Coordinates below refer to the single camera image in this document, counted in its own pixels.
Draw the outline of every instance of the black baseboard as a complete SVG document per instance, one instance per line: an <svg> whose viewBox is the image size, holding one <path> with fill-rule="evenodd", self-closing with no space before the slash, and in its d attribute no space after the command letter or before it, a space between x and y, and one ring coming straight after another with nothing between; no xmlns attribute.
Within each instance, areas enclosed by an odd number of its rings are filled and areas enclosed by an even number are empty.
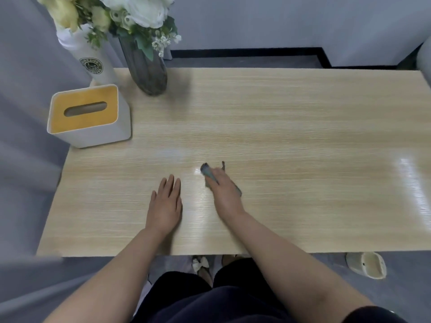
<svg viewBox="0 0 431 323"><path fill-rule="evenodd" d="M395 70L396 66L333 67L321 47L286 48L216 48L209 50L171 50L172 58L227 58L253 56L298 56L315 55L325 69L376 69Z"/></svg>

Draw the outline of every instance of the bouquet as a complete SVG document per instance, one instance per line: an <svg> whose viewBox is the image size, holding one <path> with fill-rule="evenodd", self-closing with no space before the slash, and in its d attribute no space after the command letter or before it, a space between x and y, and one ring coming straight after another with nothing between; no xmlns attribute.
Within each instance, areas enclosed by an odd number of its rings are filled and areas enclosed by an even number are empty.
<svg viewBox="0 0 431 323"><path fill-rule="evenodd" d="M174 18L168 16L174 0L37 0L45 5L55 24L71 32L83 24L92 26L87 39L99 48L106 34L130 37L149 60L153 50L163 57L164 49L181 41Z"/></svg>

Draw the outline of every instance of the logo on vase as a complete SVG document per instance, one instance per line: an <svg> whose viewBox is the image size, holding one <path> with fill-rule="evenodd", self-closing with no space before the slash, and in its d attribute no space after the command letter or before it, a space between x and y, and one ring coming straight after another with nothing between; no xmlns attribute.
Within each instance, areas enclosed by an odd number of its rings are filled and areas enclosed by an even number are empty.
<svg viewBox="0 0 431 323"><path fill-rule="evenodd" d="M81 64L94 75L99 75L103 71L103 65L98 59L94 58L82 58L79 60Z"/></svg>

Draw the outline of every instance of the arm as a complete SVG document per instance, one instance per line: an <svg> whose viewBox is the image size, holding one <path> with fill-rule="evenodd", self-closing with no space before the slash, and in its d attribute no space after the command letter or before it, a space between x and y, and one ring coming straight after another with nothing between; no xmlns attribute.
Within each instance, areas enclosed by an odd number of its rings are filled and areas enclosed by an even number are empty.
<svg viewBox="0 0 431 323"><path fill-rule="evenodd" d="M341 323L353 310L373 305L313 256L279 237L245 212L228 175L206 177L218 215L245 245L278 299L301 323Z"/></svg>
<svg viewBox="0 0 431 323"><path fill-rule="evenodd" d="M180 219L180 180L162 179L153 191L147 223L136 237L94 277L68 297L44 323L123 323L136 309L148 267L163 239Z"/></svg>

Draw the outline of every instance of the forearm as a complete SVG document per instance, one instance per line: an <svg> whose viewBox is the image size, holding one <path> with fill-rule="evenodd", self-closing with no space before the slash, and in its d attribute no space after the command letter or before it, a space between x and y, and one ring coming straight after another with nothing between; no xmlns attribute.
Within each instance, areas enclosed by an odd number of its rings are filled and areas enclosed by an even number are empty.
<svg viewBox="0 0 431 323"><path fill-rule="evenodd" d="M143 229L115 258L67 298L45 323L128 322L163 236Z"/></svg>
<svg viewBox="0 0 431 323"><path fill-rule="evenodd" d="M299 322L341 322L356 308L372 304L335 272L249 214L226 223Z"/></svg>

